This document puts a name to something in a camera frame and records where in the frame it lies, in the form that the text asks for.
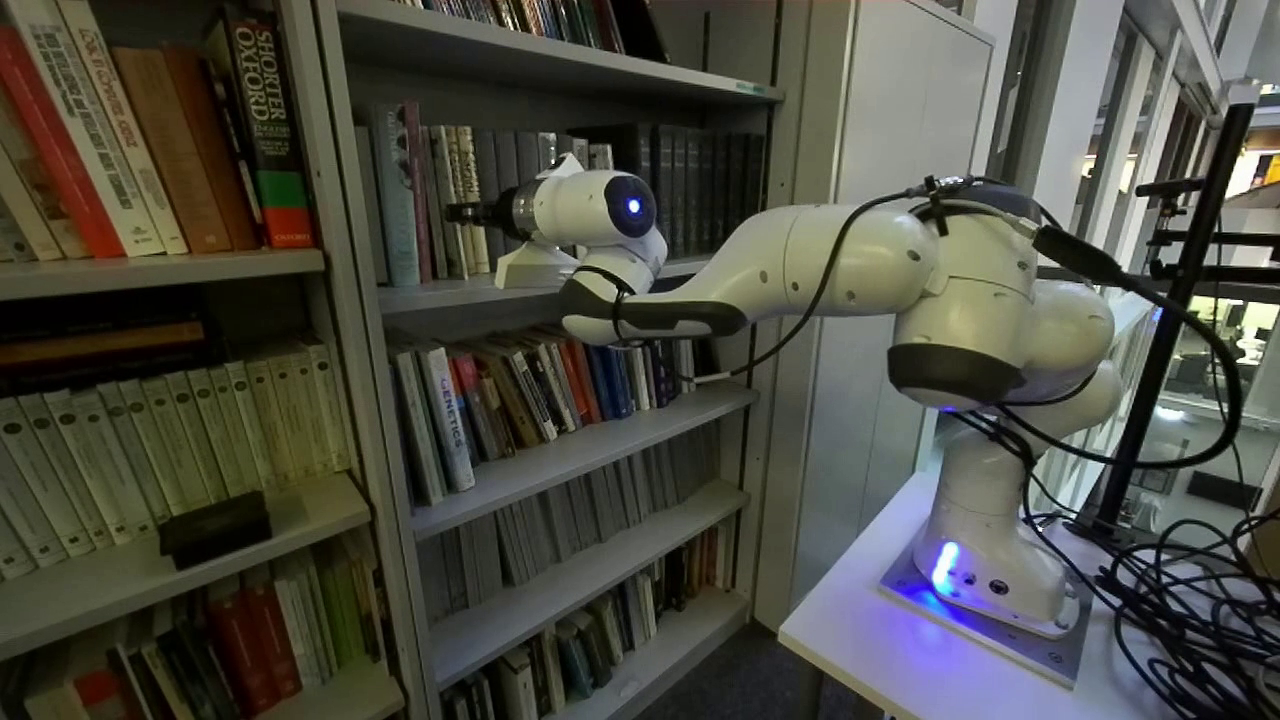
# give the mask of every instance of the wall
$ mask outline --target wall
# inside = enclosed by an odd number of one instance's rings
[[[1121,13],[1125,6],[1115,0],[1071,6],[1064,30],[1055,30],[1069,31],[1069,43],[1055,62],[1055,81],[1049,84],[1049,118],[1022,138],[1037,153],[1027,153],[1033,162],[1022,164],[1021,186],[1058,220],[1071,215],[1081,194],[1081,167],[1105,96]]]

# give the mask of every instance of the white book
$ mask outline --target white book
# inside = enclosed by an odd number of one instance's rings
[[[94,457],[101,476],[108,481],[118,521],[126,523],[131,536],[153,536],[155,521],[146,511],[137,471],[126,470],[126,457],[118,450],[118,436],[112,430],[102,400],[89,389],[89,392],[73,392],[73,409],[78,416],[78,432],[89,436],[89,454]]]
[[[536,649],[542,651],[542,684],[548,684],[548,701],[550,701],[550,718],[565,713],[569,697],[565,697],[565,673],[558,673],[558,649],[557,649],[557,624],[548,624],[536,635]]]
[[[29,238],[17,227],[17,215],[7,213],[0,197],[0,263],[33,263]]]
[[[415,180],[412,180],[412,157],[406,157],[406,123],[415,123],[412,105],[376,107],[367,123],[393,290],[424,283],[424,263],[415,244],[415,190],[412,190]]]
[[[126,105],[126,93],[117,76],[117,62],[112,62],[112,49],[90,15],[90,6],[89,0],[54,0],[77,49],[78,49],[78,62],[83,62],[83,72],[90,81],[90,93],[112,123],[112,138],[118,144],[118,157],[141,190],[141,202],[153,215],[153,227],[158,238],[158,250],[166,257],[186,257],[186,241],[172,215],[172,205],[166,205],[166,194],[164,194],[164,180],[158,180],[158,167],[153,162],[153,148],[131,118],[131,105]]]
[[[153,521],[164,523],[172,515],[172,510],[164,501],[158,471],[146,457],[145,432],[137,430],[137,412],[145,412],[145,409],[126,409],[118,386],[101,386],[94,396],[108,409],[126,476],[137,481]]]
[[[304,350],[307,365],[313,365],[313,392],[318,404],[318,430],[323,430],[323,454],[326,454],[326,471],[347,471],[355,470],[355,454],[352,454],[352,422],[347,422],[347,400],[341,389],[341,370],[331,365],[323,345],[307,345]]]
[[[54,511],[54,523],[62,523],[62,515],[77,515],[73,527],[83,527],[90,548],[112,548],[112,533],[94,511],[62,436],[54,432],[48,404],[38,396],[21,396],[17,404],[21,404],[21,416],[29,422],[29,432],[34,436],[44,470],[34,454],[33,457],[10,454],[10,459],[33,470],[33,476],[23,470],[29,483],[61,489],[61,498],[48,493],[51,503],[66,501],[62,510],[44,510],[44,511],[48,515]]]
[[[415,457],[415,481],[426,503],[443,503],[448,501],[448,483],[443,483],[443,465],[440,465],[440,450],[434,450],[434,422],[426,412],[426,389],[419,380],[415,370],[415,351],[394,351],[394,380],[398,380],[398,409],[406,422],[406,454]]]
[[[363,215],[367,215],[367,252],[376,283],[393,283],[389,241],[384,241],[384,205],[376,190],[376,162],[371,162],[371,131],[355,123],[355,157],[358,157],[358,186],[363,186]]]
[[[542,370],[542,380],[550,389],[550,404],[557,404],[550,412],[558,416],[565,432],[575,432],[580,422],[575,422],[572,389],[569,389],[557,345],[541,339],[532,351],[536,351],[536,365]]]
[[[61,213],[61,197],[48,186],[48,171],[10,114],[7,93],[0,93],[0,202],[23,227],[33,257],[44,261],[78,261],[83,241],[73,227],[73,215]]]
[[[66,24],[51,0],[7,0],[7,15],[34,62],[101,205],[112,215],[122,257],[164,257],[145,194],[118,153],[101,96],[90,93]]]
[[[211,370],[211,386],[220,386],[220,380],[226,380],[226,396],[234,404],[234,422],[241,422],[241,432],[244,432],[250,476],[273,498],[275,481],[278,481],[278,470],[273,465],[267,432],[264,432],[260,409],[250,400],[250,375],[246,375],[246,370],[241,362],[231,362],[222,370]]]
[[[440,436],[440,454],[448,465],[448,481],[456,493],[474,489],[474,465],[472,465],[472,440],[469,440],[469,422],[461,409],[461,392],[448,370],[448,350],[426,350],[419,351],[419,374],[424,374],[424,389],[426,389],[426,404],[434,416],[434,436]]]
[[[474,167],[474,131],[472,123],[451,123],[443,129],[448,138],[448,157],[451,157],[451,190],[461,205],[479,205],[479,167]],[[461,257],[463,257],[463,276],[488,276],[491,257],[488,257],[488,238],[479,225],[463,225],[461,232]]]
[[[652,370],[648,370],[648,345],[630,345],[626,350],[626,370],[630,370],[630,396],[637,409],[648,412],[652,409]]]
[[[29,557],[38,568],[51,568],[51,565],[66,561],[62,540],[48,523],[34,493],[23,483],[23,471],[7,457],[4,440],[0,440],[0,510],[4,510],[10,533],[21,536],[21,543],[29,548]]]
[[[326,471],[326,432],[323,432],[323,416],[318,416],[318,396],[317,396],[317,380],[313,380],[313,362],[304,350],[282,351],[278,365],[288,370],[282,375],[282,392],[288,392],[288,409],[291,409],[291,436],[298,446],[298,465],[304,476],[323,476]]]
[[[323,673],[318,673],[318,649],[317,649],[317,631],[304,603],[304,579],[282,572],[273,579],[273,589],[275,589],[282,635],[295,661],[295,680],[304,684],[304,694],[318,687]]]
[[[172,489],[176,510],[192,511],[211,503],[211,493],[202,489],[202,476],[201,476],[197,450],[186,446],[184,412],[166,392],[166,375],[146,375],[141,380],[141,389],[146,400],[153,432],[164,446],[164,457],[172,459],[172,471],[164,476],[164,483]]]
[[[307,613],[307,624],[317,635],[318,675],[326,684],[334,675],[334,649],[331,649],[331,629],[323,616],[318,568],[317,568],[313,553],[291,557],[288,568],[298,579],[298,602],[304,602],[304,613]]]
[[[186,370],[186,389],[192,389],[192,400],[197,400],[197,416],[201,416],[201,426],[209,432],[211,465],[214,465],[220,481],[226,483],[226,498],[250,493],[250,471],[246,471],[246,465],[241,465],[244,454],[241,454],[241,446],[234,446],[234,436],[231,436],[231,430],[222,422],[222,409],[211,396],[209,370]]]
[[[536,720],[536,684],[532,684],[532,664],[522,649],[511,649],[506,657],[499,657],[495,684],[502,694],[506,720]]]
[[[226,501],[231,493],[226,493],[222,471],[211,459],[209,430],[201,426],[201,409],[197,409],[186,375],[184,374],[166,374],[158,380],[166,386],[166,396],[172,396],[176,416],[180,416],[184,446],[192,450],[192,459],[197,459],[197,471],[201,471],[201,501],[202,503]]]
[[[246,362],[250,380],[250,404],[264,422],[273,465],[278,470],[278,481],[298,489],[304,481],[304,450],[298,450],[298,426],[288,400],[288,365],[278,358],[255,358]]]
[[[94,515],[108,523],[112,543],[126,543],[131,527],[122,521],[122,511],[117,510],[117,493],[108,483],[108,470],[94,457],[89,432],[83,432],[83,416],[73,404],[73,392],[44,392],[44,409],[54,422],[54,432],[62,436],[62,450],[73,454],[77,476],[94,510]]]
[[[7,523],[7,510],[0,510],[0,579],[21,579],[34,572],[29,543]]]
[[[153,409],[146,392],[141,380],[118,380],[118,404],[126,409],[126,422],[145,446],[145,457],[155,471],[155,489],[164,498],[166,515],[184,515],[197,503],[186,503],[184,493],[184,465],[180,465],[180,450],[166,440],[166,412]]]

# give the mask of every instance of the black cable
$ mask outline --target black cable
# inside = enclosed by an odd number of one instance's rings
[[[1027,510],[1037,476],[1027,440],[1011,440],[1011,430],[980,412],[959,412],[959,422],[1022,465],[1022,527],[1115,613],[1111,645],[1151,697],[1186,720],[1280,720],[1280,694],[1262,687],[1262,675],[1280,673],[1280,586],[1254,577],[1238,553],[1238,540],[1275,523],[1280,510],[1249,515],[1230,533],[1175,521],[1090,577],[1040,533]],[[1207,543],[1185,543],[1179,533],[1191,527]]]

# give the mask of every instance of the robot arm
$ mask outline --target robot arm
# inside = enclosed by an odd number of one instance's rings
[[[923,409],[1037,404],[1022,416],[1064,436],[1121,400],[1115,374],[1100,370],[1111,345],[1105,300],[1037,281],[1037,232],[1001,194],[952,194],[942,209],[923,194],[869,213],[767,209],[671,292],[648,292],[669,252],[641,180],[558,164],[488,215],[528,241],[502,257],[499,283],[558,283],[565,327],[587,345],[727,338],[767,318],[895,318],[886,380]],[[1071,593],[1021,533],[1022,459],[987,436],[948,450],[910,553],[948,603],[1055,635]]]

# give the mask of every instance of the gray metal bookshelf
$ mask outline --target gray metal bookshelf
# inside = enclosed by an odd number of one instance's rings
[[[516,586],[474,607],[443,616],[431,629],[434,684],[448,687],[469,673],[483,670],[499,651],[516,649],[542,624],[575,613],[591,595],[637,577],[643,565],[687,543],[739,511],[746,498],[731,483],[706,483],[677,510],[648,515],[637,527],[607,536],[602,543],[575,553],[572,561]]]
[[[48,300],[48,297],[89,297],[89,292],[176,290],[176,283],[226,283],[226,281],[255,281],[255,276],[317,276],[317,271],[323,271],[318,250],[0,263],[0,305],[4,300]]]
[[[630,93],[700,105],[774,105],[778,93],[697,68],[502,31],[443,13],[341,0],[345,49],[358,63],[557,93]]]
[[[347,476],[317,476],[307,493],[273,511],[273,540],[209,565],[172,568],[155,540],[131,540],[122,548],[77,557],[17,586],[0,586],[0,661],[164,603],[358,523],[367,523],[367,503],[355,483]]]
[[[456,493],[443,503],[419,510],[412,515],[412,536],[415,540],[440,536],[502,503],[516,503],[522,498],[575,481],[591,470],[602,470],[610,459],[622,459],[630,454],[684,436],[691,430],[714,426],[720,416],[731,416],[746,404],[753,404],[746,389],[706,389],[706,392],[681,396],[669,409],[637,412],[610,426],[591,426],[572,436],[558,436],[557,446],[541,446],[506,459],[479,465],[474,489]]]

